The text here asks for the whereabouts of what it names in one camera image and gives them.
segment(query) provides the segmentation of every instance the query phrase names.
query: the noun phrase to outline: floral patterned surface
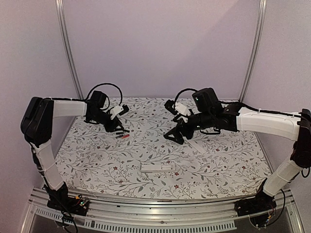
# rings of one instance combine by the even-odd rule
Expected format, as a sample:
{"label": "floral patterned surface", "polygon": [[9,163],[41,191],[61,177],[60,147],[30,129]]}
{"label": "floral patterned surface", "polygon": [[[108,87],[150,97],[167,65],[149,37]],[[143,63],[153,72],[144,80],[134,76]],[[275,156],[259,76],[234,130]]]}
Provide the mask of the floral patterned surface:
{"label": "floral patterned surface", "polygon": [[[180,100],[191,107],[190,99]],[[130,137],[116,139],[102,125],[78,117],[68,133],[56,163],[69,187],[128,197],[151,199],[212,199],[256,192],[271,174],[253,132],[220,135],[194,134],[190,144],[163,137],[175,126],[165,108],[166,99],[125,98],[130,111],[120,120]],[[142,173],[140,165],[175,164],[174,172]]]}

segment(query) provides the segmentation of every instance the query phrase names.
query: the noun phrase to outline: metal bar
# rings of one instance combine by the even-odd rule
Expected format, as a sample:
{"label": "metal bar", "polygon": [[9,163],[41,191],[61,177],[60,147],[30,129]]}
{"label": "metal bar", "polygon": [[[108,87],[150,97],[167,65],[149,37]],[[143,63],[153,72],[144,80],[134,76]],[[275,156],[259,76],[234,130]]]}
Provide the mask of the metal bar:
{"label": "metal bar", "polygon": [[[285,189],[287,205],[292,203],[293,197],[289,189]],[[100,219],[109,221],[132,221],[133,223],[146,224],[159,219],[170,222],[170,224],[202,223],[219,221],[221,218],[238,219],[234,210],[234,200],[214,201],[202,203],[199,200],[192,200],[189,204],[179,204],[178,200],[169,203],[160,204],[152,200],[145,200],[140,203],[132,203],[127,201],[126,197],[123,200],[115,201],[111,198],[103,200],[90,200],[90,207],[87,216],[96,216]],[[46,206],[49,196],[43,190],[34,188],[30,203],[39,206]],[[283,204],[283,195],[278,193],[275,196],[277,208],[281,208]]]}
{"label": "metal bar", "polygon": [[64,6],[63,6],[63,0],[55,0],[56,2],[56,10],[57,10],[57,16],[58,16],[58,22],[59,22],[59,27],[64,43],[64,48],[66,52],[66,57],[69,65],[69,70],[71,73],[72,81],[74,84],[74,87],[76,89],[77,95],[79,99],[83,99],[83,93],[81,89],[81,85],[79,82],[77,70],[75,68],[71,48],[70,48],[70,43],[69,43],[69,37],[68,37],[68,32],[67,32],[67,27],[66,27],[66,21],[65,21],[65,14],[64,14]]}
{"label": "metal bar", "polygon": [[35,206],[27,203],[26,215],[20,230],[20,233],[29,233],[34,216],[35,216]]}
{"label": "metal bar", "polygon": [[304,228],[302,226],[301,218],[296,205],[287,206],[287,212],[291,221],[293,232],[304,233]]}
{"label": "metal bar", "polygon": [[267,5],[267,0],[260,0],[256,34],[255,34],[251,57],[249,59],[249,63],[248,63],[247,71],[246,71],[246,76],[244,79],[242,91],[241,91],[240,98],[239,98],[240,102],[243,102],[245,99],[246,92],[249,86],[249,82],[252,77],[252,73],[253,73],[253,69],[254,69],[257,53],[258,53],[259,43],[261,39],[264,17],[266,14],[266,5]]}

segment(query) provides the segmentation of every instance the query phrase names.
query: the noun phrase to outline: vertical metal pole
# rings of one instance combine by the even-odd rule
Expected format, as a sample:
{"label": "vertical metal pole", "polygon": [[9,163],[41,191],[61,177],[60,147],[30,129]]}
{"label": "vertical metal pole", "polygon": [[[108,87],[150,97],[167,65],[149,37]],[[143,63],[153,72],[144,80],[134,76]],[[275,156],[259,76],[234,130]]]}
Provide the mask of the vertical metal pole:
{"label": "vertical metal pole", "polygon": [[60,27],[61,35],[63,38],[63,43],[65,47],[65,52],[67,56],[67,61],[68,61],[72,81],[76,89],[78,98],[82,100],[83,93],[82,93],[82,89],[81,89],[80,82],[79,82],[78,75],[77,75],[77,70],[74,65],[74,60],[73,60],[73,56],[72,56],[72,52],[70,48],[68,32],[66,28],[65,14],[64,14],[64,6],[63,6],[62,0],[56,0],[56,9],[57,9],[59,27]]}
{"label": "vertical metal pole", "polygon": [[251,57],[249,59],[247,71],[246,71],[246,76],[244,79],[242,91],[239,97],[239,101],[243,102],[246,96],[246,92],[249,86],[249,82],[252,77],[255,61],[256,61],[256,56],[259,48],[259,43],[260,43],[260,38],[262,34],[262,28],[263,28],[263,23],[264,23],[264,17],[266,14],[266,5],[267,5],[267,0],[260,0],[259,4],[259,13],[258,13],[258,21],[257,21],[257,27],[256,27],[256,34],[255,34],[255,39],[254,39],[254,44],[253,44],[253,49],[251,53]]}

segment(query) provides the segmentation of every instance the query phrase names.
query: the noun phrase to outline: leaf pattern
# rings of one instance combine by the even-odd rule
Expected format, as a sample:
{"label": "leaf pattern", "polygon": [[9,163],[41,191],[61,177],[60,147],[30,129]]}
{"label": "leaf pattern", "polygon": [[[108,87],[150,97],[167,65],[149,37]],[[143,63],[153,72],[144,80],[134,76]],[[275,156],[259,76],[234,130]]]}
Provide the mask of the leaf pattern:
{"label": "leaf pattern", "polygon": [[[121,116],[130,130],[125,139],[106,133],[78,117],[58,155],[58,170],[69,187],[92,192],[150,199],[213,199],[255,194],[271,175],[253,132],[204,135],[190,144],[176,144],[163,134],[175,126],[165,108],[167,99],[124,98],[130,111]],[[183,104],[196,111],[190,99]],[[111,100],[117,105],[119,99]],[[174,164],[173,172],[141,173],[140,165]]]}

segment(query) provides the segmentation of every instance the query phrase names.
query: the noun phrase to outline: white wall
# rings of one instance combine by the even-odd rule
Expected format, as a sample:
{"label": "white wall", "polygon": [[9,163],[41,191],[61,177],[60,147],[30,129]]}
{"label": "white wall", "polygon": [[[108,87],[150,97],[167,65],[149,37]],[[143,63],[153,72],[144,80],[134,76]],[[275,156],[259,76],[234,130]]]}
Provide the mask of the white wall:
{"label": "white wall", "polygon": [[239,98],[259,1],[75,0],[64,9],[84,95],[112,82],[125,96],[212,86],[219,98]]}
{"label": "white wall", "polygon": [[[74,97],[55,1],[1,1],[0,7],[0,232],[16,233],[41,178],[20,122],[33,96]],[[57,148],[70,119],[57,121]]]}
{"label": "white wall", "polygon": [[[262,109],[311,109],[311,1],[270,0],[245,102]],[[274,168],[292,151],[289,140],[260,134]],[[305,231],[311,233],[311,177],[291,189]]]}

